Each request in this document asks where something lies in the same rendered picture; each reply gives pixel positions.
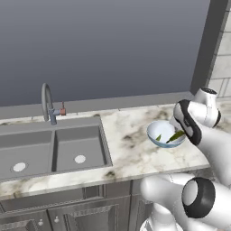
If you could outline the grey double sink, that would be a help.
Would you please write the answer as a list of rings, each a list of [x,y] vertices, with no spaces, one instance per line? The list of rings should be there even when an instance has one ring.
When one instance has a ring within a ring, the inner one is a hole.
[[[98,116],[0,126],[0,181],[111,165]]]

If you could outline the white bowl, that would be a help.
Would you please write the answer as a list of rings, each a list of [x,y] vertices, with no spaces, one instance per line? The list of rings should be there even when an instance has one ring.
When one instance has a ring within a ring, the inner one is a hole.
[[[185,134],[174,140],[171,139],[178,131],[178,128],[171,125],[166,120],[153,121],[147,127],[147,135],[149,139],[162,148],[177,147],[185,141]]]

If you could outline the green banana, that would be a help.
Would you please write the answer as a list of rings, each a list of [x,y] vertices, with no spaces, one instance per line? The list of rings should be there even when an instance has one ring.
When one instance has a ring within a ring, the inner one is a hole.
[[[184,137],[185,133],[182,130],[179,130],[169,138],[167,143],[180,143],[184,140]]]

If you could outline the grey curved tap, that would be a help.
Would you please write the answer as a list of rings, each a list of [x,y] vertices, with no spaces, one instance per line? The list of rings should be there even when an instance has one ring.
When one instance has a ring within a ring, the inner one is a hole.
[[[66,108],[55,109],[51,99],[51,90],[47,83],[42,84],[42,112],[44,121],[51,121],[52,125],[57,124],[56,116],[66,115]]]

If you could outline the grey cupboard door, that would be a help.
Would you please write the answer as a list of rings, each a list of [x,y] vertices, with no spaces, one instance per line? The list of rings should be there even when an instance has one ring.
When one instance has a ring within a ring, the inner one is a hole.
[[[142,197],[140,184],[141,180],[132,180],[128,231],[140,231],[141,225],[152,212],[152,202]]]
[[[97,199],[48,210],[54,231],[127,231],[130,197]]]
[[[0,216],[0,231],[52,231],[47,212],[17,212]]]

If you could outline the grey false drawer front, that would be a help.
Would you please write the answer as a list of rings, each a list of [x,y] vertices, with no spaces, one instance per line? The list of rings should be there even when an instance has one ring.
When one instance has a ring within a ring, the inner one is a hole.
[[[15,210],[40,208],[74,201],[103,198],[104,196],[105,186],[98,185],[81,189],[69,189],[51,193],[44,193],[41,195],[28,196],[24,198],[6,199],[0,201],[0,208],[3,210],[4,213],[6,213]]]

